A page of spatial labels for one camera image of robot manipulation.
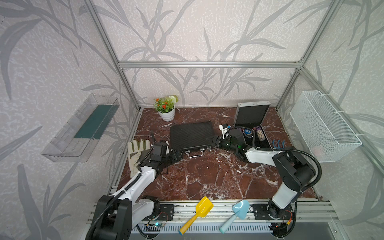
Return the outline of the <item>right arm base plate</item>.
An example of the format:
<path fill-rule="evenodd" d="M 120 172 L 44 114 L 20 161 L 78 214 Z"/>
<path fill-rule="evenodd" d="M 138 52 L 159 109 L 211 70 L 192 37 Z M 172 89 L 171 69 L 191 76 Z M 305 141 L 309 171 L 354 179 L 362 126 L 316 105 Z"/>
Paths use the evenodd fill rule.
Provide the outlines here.
<path fill-rule="evenodd" d="M 284 210 L 270 207 L 268 204 L 252 204 L 250 211 L 254 214 L 255 220 L 291 220 L 294 215 L 294 210 L 291 205 L 288 205 Z"/>

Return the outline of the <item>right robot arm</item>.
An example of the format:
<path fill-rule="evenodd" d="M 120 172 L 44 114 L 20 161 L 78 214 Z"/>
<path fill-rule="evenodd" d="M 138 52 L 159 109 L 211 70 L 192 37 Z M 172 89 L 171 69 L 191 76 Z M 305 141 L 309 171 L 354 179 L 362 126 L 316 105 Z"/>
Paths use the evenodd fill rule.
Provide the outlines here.
<path fill-rule="evenodd" d="M 322 177 L 320 162 L 311 154 L 295 148 L 263 149 L 256 145 L 253 129 L 221 126 L 222 135 L 210 138 L 211 146 L 232 152 L 246 163 L 275 167 L 283 181 L 269 200 L 267 211 L 272 219 L 279 219 L 291 203 Z"/>

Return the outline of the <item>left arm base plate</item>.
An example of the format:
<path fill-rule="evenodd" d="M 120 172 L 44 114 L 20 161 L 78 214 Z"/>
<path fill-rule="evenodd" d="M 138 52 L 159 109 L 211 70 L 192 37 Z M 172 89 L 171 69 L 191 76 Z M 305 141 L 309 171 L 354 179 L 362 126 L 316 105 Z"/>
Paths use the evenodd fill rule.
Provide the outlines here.
<path fill-rule="evenodd" d="M 152 219 L 158 221 L 172 221 L 175 213 L 175 205 L 173 204 L 160 204 L 155 206 L 151 215 L 145 217 L 144 220 L 149 221 Z"/>

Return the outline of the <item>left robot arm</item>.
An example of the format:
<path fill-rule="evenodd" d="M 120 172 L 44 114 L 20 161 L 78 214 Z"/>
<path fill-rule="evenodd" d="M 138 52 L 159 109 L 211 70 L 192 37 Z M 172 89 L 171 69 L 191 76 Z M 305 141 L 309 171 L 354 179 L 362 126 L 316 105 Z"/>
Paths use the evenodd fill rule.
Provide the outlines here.
<path fill-rule="evenodd" d="M 157 216 L 158 201 L 140 195 L 167 167 L 182 160 L 182 152 L 172 150 L 168 142 L 148 140 L 128 143 L 128 162 L 137 172 L 130 181 L 112 195 L 102 196 L 96 206 L 87 240 L 127 240 L 144 218 Z"/>

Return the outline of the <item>silver aluminium poker case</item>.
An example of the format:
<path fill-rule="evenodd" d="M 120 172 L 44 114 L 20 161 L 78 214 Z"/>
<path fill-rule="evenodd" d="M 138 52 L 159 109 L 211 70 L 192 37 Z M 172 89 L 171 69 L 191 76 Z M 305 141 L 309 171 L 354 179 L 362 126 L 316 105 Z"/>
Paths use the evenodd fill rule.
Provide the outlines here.
<path fill-rule="evenodd" d="M 235 127 L 246 127 L 248 129 L 253 129 L 253 131 L 255 132 L 257 126 L 262 127 L 262 123 L 270 108 L 270 105 L 271 103 L 268 101 L 239 103 L 237 105 L 237 111 L 235 115 L 235 121 L 234 121 Z M 261 142 L 259 141 L 256 132 L 253 134 L 251 138 L 248 138 L 245 136 L 245 139 L 248 145 L 252 146 L 254 136 L 255 136 L 256 147 L 265 148 L 265 149 L 271 148 L 267 137 L 265 141 Z"/>

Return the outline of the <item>black poker case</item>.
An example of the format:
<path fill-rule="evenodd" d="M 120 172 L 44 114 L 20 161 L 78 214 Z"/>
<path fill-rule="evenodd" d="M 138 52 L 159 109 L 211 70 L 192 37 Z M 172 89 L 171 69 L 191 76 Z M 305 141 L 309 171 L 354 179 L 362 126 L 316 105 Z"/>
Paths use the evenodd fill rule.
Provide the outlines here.
<path fill-rule="evenodd" d="M 211 121 L 175 125 L 170 128 L 171 149 L 183 154 L 211 151 L 216 137 Z"/>

